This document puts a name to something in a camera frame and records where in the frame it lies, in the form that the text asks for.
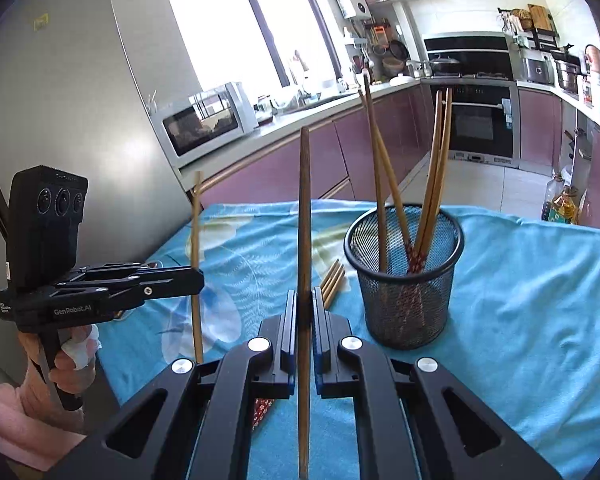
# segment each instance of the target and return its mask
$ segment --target basket rim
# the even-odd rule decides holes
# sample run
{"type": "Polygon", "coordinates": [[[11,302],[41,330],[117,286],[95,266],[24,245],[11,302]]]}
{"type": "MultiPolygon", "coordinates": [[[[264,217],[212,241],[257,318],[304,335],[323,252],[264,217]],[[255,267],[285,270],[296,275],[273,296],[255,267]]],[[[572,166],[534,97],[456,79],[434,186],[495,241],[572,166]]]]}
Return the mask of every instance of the basket rim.
{"type": "MultiPolygon", "coordinates": [[[[422,204],[409,202],[409,203],[402,204],[402,207],[403,208],[417,207],[417,208],[422,209],[422,204]]],[[[386,210],[395,209],[395,205],[385,206],[385,209],[386,210]]],[[[378,211],[378,208],[375,207],[373,209],[370,209],[363,215],[360,215],[359,218],[357,218],[356,221],[353,222],[353,224],[351,224],[349,226],[349,229],[347,230],[347,234],[344,237],[344,254],[347,258],[347,261],[349,261],[351,266],[354,269],[356,269],[358,272],[362,272],[365,276],[368,276],[368,277],[373,278],[378,281],[382,281],[384,283],[386,283],[386,282],[400,283],[400,284],[412,283],[413,285],[415,285],[417,283],[429,282],[430,280],[434,280],[434,279],[438,278],[439,276],[441,276],[442,274],[447,272],[451,267],[453,267],[458,262],[460,256],[462,255],[462,251],[464,250],[464,231],[462,231],[462,228],[460,227],[460,223],[454,216],[450,215],[444,209],[440,208],[440,211],[438,214],[444,215],[452,223],[453,227],[456,229],[456,232],[458,233],[457,240],[456,240],[456,246],[454,247],[454,250],[452,251],[451,255],[445,260],[445,262],[442,265],[440,265],[439,267],[436,267],[435,269],[428,270],[427,272],[420,272],[418,274],[406,274],[404,276],[395,276],[393,274],[387,274],[386,272],[379,272],[377,270],[367,269],[358,261],[358,259],[351,252],[350,241],[351,241],[351,237],[353,236],[353,231],[357,227],[357,225],[360,224],[360,222],[362,222],[366,217],[372,215],[373,213],[375,213],[377,211],[378,211]]]]}

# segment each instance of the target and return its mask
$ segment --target camera lens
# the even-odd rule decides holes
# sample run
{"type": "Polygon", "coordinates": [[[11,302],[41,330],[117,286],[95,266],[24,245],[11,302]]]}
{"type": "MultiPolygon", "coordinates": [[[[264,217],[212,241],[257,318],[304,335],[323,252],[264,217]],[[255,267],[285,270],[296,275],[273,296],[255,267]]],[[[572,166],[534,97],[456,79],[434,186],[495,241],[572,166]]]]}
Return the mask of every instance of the camera lens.
{"type": "Polygon", "coordinates": [[[82,193],[78,193],[74,198],[74,211],[79,213],[82,209],[82,193]]]}
{"type": "Polygon", "coordinates": [[[59,216],[64,216],[69,209],[69,192],[66,189],[61,189],[56,196],[56,213],[59,216]]]}
{"type": "Polygon", "coordinates": [[[44,214],[49,211],[51,205],[51,192],[48,187],[45,187],[38,195],[38,212],[44,214]]]}

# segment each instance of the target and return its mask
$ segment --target white bandage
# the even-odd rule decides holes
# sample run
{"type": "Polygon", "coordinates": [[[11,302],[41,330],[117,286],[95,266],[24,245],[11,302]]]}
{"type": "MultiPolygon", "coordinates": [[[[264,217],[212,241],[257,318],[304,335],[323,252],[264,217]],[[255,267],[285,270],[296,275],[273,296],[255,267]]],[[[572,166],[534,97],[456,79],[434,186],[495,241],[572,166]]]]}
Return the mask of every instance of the white bandage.
{"type": "Polygon", "coordinates": [[[74,370],[82,370],[87,364],[89,364],[91,357],[87,353],[87,344],[90,340],[94,340],[96,342],[96,351],[102,348],[102,345],[98,340],[98,336],[98,327],[96,325],[91,325],[91,333],[84,341],[78,342],[72,336],[71,339],[67,340],[62,345],[62,350],[64,353],[74,360],[74,370]]]}

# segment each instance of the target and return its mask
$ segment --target yellow sticker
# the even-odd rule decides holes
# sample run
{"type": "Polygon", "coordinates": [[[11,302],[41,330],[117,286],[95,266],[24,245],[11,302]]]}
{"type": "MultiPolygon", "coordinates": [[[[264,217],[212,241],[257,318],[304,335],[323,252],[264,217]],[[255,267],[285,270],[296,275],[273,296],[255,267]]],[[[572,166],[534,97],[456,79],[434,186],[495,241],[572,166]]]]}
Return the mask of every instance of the yellow sticker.
{"type": "Polygon", "coordinates": [[[33,20],[33,31],[37,32],[41,28],[45,28],[49,24],[49,13],[45,12],[42,16],[33,20]]]}

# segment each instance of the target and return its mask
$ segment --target window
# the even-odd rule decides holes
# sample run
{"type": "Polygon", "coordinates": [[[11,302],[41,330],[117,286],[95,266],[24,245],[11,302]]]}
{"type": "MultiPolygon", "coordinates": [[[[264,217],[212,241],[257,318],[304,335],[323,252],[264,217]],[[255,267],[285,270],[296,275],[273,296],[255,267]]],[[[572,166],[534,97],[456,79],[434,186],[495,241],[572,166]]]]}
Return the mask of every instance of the window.
{"type": "Polygon", "coordinates": [[[203,89],[241,81],[252,102],[341,77],[315,0],[170,0],[203,89]]]}

